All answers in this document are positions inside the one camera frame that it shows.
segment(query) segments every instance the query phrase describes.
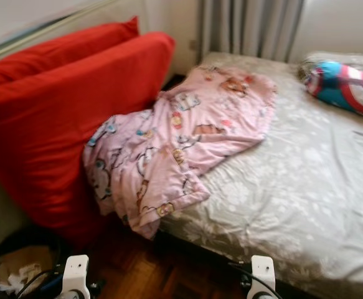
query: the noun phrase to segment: gray floral bed sheet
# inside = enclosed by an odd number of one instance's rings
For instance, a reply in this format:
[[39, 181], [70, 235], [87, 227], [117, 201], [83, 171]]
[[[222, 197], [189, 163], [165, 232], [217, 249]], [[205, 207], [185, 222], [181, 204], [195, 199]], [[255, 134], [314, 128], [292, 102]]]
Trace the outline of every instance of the gray floral bed sheet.
[[233, 260], [273, 258], [276, 276], [320, 298], [363, 298], [363, 116], [308, 95], [296, 66], [211, 53], [203, 62], [278, 85], [266, 140], [202, 177], [209, 200], [161, 229]]

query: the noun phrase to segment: trash bin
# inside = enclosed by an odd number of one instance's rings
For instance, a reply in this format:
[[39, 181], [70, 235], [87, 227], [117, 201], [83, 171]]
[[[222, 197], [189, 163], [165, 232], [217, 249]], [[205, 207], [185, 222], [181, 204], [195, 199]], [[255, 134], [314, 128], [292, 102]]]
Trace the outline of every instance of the trash bin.
[[[52, 283], [52, 281], [55, 280], [56, 278], [54, 274], [54, 268], [57, 264], [60, 263], [65, 264], [66, 258], [70, 253], [70, 248], [62, 239], [57, 237], [52, 232], [43, 229], [41, 227], [30, 226], [11, 234], [3, 242], [1, 242], [0, 256], [31, 245], [46, 245], [49, 247], [50, 251], [54, 253], [52, 255], [53, 256], [52, 270], [48, 272], [47, 277], [34, 291], [23, 295], [21, 298], [31, 299], [31, 298], [45, 297], [42, 296], [40, 289], [44, 285], [47, 285], [50, 282], [51, 283], [50, 283], [49, 292], [52, 292], [54, 295], [57, 295], [55, 293], [57, 293], [58, 290], [60, 292], [60, 288], [62, 287], [62, 280], [56, 279], [58, 280], [58, 283], [56, 285]], [[15, 299], [15, 298], [17, 298], [17, 296], [14, 293], [11, 295], [7, 295], [6, 292], [0, 291], [0, 299]]]

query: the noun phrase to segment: red pillow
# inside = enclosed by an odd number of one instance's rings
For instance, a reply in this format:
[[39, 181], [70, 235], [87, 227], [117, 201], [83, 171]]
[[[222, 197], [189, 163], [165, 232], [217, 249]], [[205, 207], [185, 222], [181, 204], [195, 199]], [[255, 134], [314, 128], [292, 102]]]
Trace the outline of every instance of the red pillow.
[[138, 18], [77, 31], [0, 60], [0, 84], [61, 67], [138, 37]]
[[81, 162], [84, 144], [110, 115], [152, 103], [173, 49], [166, 34], [146, 34], [0, 83], [0, 182], [36, 223], [77, 246], [101, 231]]

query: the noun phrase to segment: red white blue pillow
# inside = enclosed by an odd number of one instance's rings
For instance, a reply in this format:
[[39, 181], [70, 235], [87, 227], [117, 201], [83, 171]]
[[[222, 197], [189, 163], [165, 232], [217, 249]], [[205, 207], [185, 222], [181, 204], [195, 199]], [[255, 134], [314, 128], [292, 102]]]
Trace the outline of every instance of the red white blue pillow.
[[363, 115], [363, 72], [339, 62], [324, 61], [305, 81], [307, 91], [318, 99]]

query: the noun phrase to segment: pink blanket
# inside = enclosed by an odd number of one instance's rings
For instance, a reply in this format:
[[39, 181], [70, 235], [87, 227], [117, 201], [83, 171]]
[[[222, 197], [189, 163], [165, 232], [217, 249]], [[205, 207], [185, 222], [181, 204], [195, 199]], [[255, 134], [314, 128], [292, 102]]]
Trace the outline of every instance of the pink blanket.
[[198, 67], [152, 109], [112, 116], [83, 154], [101, 213], [151, 238], [161, 217], [210, 196], [201, 174], [264, 139], [274, 98], [264, 76]]

